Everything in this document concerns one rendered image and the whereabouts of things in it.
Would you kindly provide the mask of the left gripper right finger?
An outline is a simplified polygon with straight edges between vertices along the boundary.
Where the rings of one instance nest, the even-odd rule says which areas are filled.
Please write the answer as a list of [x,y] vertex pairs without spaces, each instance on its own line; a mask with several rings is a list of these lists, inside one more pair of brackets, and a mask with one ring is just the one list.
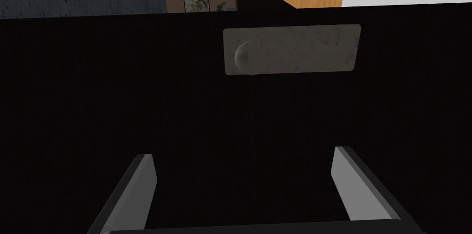
[[400,218],[344,147],[335,148],[330,173],[351,221]]

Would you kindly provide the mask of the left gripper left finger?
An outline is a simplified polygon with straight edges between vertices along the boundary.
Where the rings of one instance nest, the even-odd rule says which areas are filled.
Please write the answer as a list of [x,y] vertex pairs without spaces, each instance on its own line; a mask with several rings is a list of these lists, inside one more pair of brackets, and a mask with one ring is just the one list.
[[157,176],[152,154],[138,154],[108,198],[87,234],[144,229]]

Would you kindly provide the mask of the black door leaf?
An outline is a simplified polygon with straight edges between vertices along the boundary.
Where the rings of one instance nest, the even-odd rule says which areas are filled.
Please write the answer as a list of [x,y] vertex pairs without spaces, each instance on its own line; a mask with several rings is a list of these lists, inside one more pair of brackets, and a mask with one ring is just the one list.
[[[225,28],[359,24],[351,72],[227,76]],[[0,234],[86,234],[153,156],[148,228],[338,221],[351,146],[427,234],[472,234],[472,5],[0,21]]]

